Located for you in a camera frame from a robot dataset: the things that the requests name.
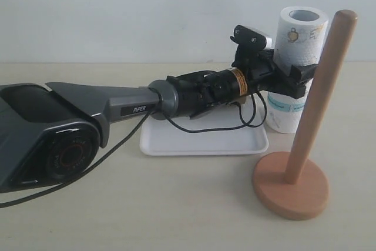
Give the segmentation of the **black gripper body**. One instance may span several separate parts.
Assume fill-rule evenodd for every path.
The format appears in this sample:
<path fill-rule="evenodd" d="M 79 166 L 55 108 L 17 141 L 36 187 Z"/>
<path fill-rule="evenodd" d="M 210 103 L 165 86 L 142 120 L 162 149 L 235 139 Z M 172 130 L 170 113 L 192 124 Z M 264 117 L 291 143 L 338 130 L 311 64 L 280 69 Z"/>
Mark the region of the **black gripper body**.
<path fill-rule="evenodd" d="M 245 45 L 238 45 L 232 67 L 244 76 L 247 90 L 251 95 L 257 91 L 296 96 L 296 87 L 288 82 L 287 75 L 272 60 L 273 50 L 255 51 Z"/>

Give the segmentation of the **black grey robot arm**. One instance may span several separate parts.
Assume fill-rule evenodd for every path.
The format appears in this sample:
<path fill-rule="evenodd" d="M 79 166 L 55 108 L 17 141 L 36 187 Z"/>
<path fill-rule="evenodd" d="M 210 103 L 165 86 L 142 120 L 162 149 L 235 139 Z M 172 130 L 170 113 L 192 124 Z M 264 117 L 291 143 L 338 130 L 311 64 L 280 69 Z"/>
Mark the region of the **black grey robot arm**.
<path fill-rule="evenodd" d="M 66 183 L 90 165 L 110 125 L 139 115 L 195 118 L 260 91 L 302 98 L 317 65 L 277 65 L 273 49 L 239 46 L 222 71 L 168 76 L 148 86 L 66 82 L 1 86 L 1 192 Z"/>

